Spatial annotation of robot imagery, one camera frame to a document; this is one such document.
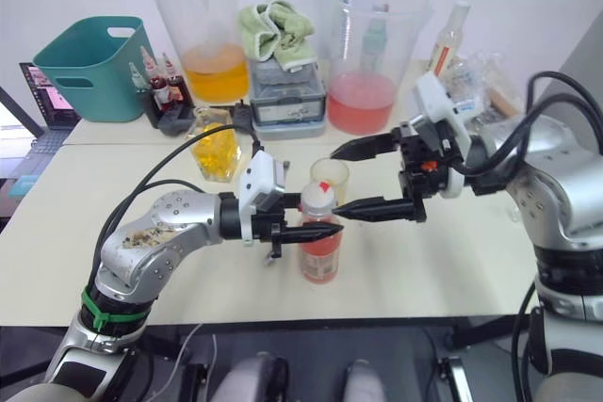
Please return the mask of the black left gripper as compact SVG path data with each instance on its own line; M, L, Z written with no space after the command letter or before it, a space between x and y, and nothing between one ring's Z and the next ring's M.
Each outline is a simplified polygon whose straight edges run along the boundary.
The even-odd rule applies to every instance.
M302 209L300 193L285 193L285 209ZM274 207L253 215L253 238L260 242L270 242L269 259L282 257L283 244L302 244L317 242L342 231L342 226L334 223L303 223L297 227L286 227L285 209Z

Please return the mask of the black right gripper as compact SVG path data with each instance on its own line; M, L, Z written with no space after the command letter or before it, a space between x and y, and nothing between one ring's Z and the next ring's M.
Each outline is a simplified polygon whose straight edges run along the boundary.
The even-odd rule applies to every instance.
M400 126L400 141L393 133L359 137L340 145L330 157L350 162L365 161L394 152L398 147L402 166L399 181L404 198L373 197L350 201L335 207L333 213L336 216L366 222L426 221L424 200L447 189L452 165L464 162L448 121L421 125L418 132L412 132L411 125L405 122Z

